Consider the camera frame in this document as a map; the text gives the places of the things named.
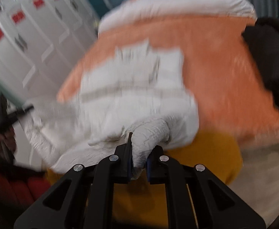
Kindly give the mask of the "white quilted jacket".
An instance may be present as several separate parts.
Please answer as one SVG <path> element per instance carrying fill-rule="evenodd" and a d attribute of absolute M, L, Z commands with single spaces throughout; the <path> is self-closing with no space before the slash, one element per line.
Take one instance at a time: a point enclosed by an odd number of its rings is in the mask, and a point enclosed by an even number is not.
<path fill-rule="evenodd" d="M 54 172 L 92 166 L 132 142 L 138 176 L 157 145 L 188 145 L 199 129 L 194 96 L 182 78 L 183 52 L 156 49 L 148 40 L 117 48 L 113 57 L 82 75 L 66 102 L 35 99 L 21 120 L 33 149 Z"/>

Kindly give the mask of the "white panelled wardrobe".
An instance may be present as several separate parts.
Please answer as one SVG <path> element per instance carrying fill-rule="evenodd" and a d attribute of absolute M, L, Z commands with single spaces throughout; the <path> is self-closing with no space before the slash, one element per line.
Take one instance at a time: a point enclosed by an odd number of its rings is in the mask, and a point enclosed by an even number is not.
<path fill-rule="evenodd" d="M 16 106 L 55 97 L 98 21 L 88 0 L 0 0 L 0 92 Z"/>

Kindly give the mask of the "orange plush bedspread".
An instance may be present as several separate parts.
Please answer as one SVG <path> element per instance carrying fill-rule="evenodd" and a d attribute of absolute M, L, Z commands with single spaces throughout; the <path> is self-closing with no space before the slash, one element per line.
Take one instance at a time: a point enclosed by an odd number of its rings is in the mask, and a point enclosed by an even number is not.
<path fill-rule="evenodd" d="M 184 53 L 184 84 L 195 96 L 201 128 L 236 137 L 241 148 L 279 143 L 279 111 L 241 37 L 256 19 L 220 15 L 166 15 L 99 33 L 58 92 L 67 101 L 82 74 L 113 56 L 116 47 L 148 39 L 154 48 Z"/>

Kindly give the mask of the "black garment on bed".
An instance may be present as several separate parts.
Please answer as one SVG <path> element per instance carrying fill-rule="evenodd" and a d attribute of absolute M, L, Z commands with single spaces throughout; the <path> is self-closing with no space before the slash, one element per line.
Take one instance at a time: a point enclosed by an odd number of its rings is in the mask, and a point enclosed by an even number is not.
<path fill-rule="evenodd" d="M 262 17 L 247 25 L 242 37 L 260 72 L 264 86 L 272 92 L 279 110 L 279 19 Z"/>

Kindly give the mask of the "white rolled duvet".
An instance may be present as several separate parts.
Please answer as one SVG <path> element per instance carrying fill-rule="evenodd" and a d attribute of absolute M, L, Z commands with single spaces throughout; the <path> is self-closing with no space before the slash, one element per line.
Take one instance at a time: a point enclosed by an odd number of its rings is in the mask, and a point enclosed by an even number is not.
<path fill-rule="evenodd" d="M 257 18 L 254 6 L 248 0 L 124 0 L 101 18 L 98 32 L 101 34 L 140 20 L 166 15 Z"/>

